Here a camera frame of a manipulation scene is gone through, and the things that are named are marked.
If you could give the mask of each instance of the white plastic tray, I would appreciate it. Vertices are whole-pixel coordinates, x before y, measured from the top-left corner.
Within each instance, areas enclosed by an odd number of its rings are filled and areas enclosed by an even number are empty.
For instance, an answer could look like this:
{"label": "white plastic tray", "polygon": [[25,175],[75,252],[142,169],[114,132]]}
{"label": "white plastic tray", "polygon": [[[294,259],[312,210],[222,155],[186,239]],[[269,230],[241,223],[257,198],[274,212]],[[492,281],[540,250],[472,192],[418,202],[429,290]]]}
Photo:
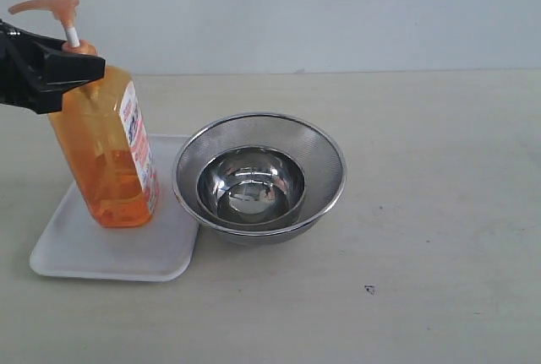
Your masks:
{"label": "white plastic tray", "polygon": [[189,266],[197,222],[175,199],[171,170],[186,136],[150,135],[161,196],[139,228],[103,229],[72,183],[30,255],[40,275],[97,280],[169,281]]}

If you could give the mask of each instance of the orange soap bottle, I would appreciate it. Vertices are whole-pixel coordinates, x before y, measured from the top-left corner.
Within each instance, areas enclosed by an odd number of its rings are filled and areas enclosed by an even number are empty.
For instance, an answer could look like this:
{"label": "orange soap bottle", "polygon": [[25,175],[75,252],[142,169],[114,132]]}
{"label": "orange soap bottle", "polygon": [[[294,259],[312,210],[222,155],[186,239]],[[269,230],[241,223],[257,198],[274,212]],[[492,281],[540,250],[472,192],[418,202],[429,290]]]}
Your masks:
{"label": "orange soap bottle", "polygon": [[[96,55],[74,28],[79,0],[32,0],[16,14],[45,9],[63,25],[63,51]],[[106,65],[103,79],[68,91],[62,110],[48,114],[57,140],[92,217],[107,228],[149,221],[159,197],[156,167],[143,115],[128,72]]]}

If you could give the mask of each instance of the mesh strainer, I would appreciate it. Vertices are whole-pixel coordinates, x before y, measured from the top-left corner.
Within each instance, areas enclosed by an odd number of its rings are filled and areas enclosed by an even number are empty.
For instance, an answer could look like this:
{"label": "mesh strainer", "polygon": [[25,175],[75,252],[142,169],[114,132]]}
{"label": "mesh strainer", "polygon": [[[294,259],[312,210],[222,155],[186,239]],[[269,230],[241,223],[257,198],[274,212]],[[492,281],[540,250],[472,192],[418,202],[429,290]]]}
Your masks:
{"label": "mesh strainer", "polygon": [[[239,147],[282,151],[303,169],[305,199],[297,223],[272,231],[239,231],[204,217],[197,196],[199,175],[218,155]],[[346,163],[337,144],[316,126],[288,115],[250,112],[226,117],[202,128],[179,150],[173,164],[173,191],[201,224],[241,243],[282,242],[311,227],[342,194]]]}

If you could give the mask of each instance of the small metal bowl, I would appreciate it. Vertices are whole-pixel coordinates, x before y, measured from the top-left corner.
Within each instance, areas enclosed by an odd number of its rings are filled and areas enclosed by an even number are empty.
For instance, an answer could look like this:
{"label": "small metal bowl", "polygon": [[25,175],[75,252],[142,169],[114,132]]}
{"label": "small metal bowl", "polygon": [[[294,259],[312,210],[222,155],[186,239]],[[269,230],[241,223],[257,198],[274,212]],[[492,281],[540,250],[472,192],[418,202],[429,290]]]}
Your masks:
{"label": "small metal bowl", "polygon": [[201,172],[197,201],[208,220],[239,231],[271,231],[295,223],[304,194],[303,169],[276,149],[227,150]]}
{"label": "small metal bowl", "polygon": [[[235,156],[239,155],[236,152],[240,149],[245,150],[241,150],[242,157],[236,159]],[[295,201],[292,200],[288,203],[289,209],[282,215],[279,212],[286,211],[286,208],[272,206],[267,210],[268,215],[263,214],[265,217],[260,215],[259,223],[252,225],[249,222],[246,223],[246,220],[249,220],[250,215],[257,214],[246,214],[246,208],[248,208],[246,205],[243,206],[245,208],[241,215],[231,216],[229,214],[231,210],[227,213],[218,213],[218,202],[222,197],[218,197],[220,192],[215,187],[216,183],[220,187],[221,181],[224,181],[224,186],[226,186],[227,180],[223,178],[231,175],[234,177],[235,174],[228,172],[220,181],[217,181],[217,178],[213,177],[213,174],[217,173],[211,171],[219,171],[220,163],[228,163],[230,158],[231,163],[234,164],[233,170],[252,166],[254,163],[248,160],[256,156],[255,149],[265,149],[267,154],[272,154],[274,158],[271,164],[277,157],[284,165],[287,165],[292,179],[290,183],[296,182],[294,185],[299,185],[298,187],[303,187],[304,190],[303,195],[295,204],[297,206],[293,205]],[[245,157],[247,152],[252,153],[248,158]],[[242,166],[235,160],[242,160],[243,163],[248,164]],[[285,160],[294,160],[294,162],[289,163]],[[295,164],[302,172],[301,175],[295,172],[297,170],[294,167]],[[172,189],[178,202],[202,226],[211,228],[230,242],[263,245],[287,241],[312,227],[336,204],[345,187],[346,176],[346,162],[340,148],[321,129],[288,115],[250,112],[210,123],[187,140],[173,162]],[[303,177],[304,181],[302,186],[300,177]],[[272,180],[266,181],[267,188],[270,187],[271,182]],[[288,190],[287,193],[291,197],[295,191]],[[231,199],[227,199],[227,203],[228,208],[233,205]],[[272,229],[264,229],[262,226],[274,222],[275,219],[287,220],[287,214],[295,218],[292,223],[283,221],[277,225],[278,227],[273,226]]]}

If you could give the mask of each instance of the table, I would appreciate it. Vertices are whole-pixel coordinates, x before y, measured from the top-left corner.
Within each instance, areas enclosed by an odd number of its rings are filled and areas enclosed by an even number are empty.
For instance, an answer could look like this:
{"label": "table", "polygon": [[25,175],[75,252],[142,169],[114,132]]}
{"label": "table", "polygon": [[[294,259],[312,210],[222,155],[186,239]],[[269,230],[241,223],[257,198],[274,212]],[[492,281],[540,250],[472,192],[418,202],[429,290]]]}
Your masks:
{"label": "table", "polygon": [[0,106],[0,362],[537,363],[541,72],[136,76],[147,129],[241,111],[342,147],[336,207],[281,245],[201,231],[164,284],[41,278],[72,178],[46,117]]}

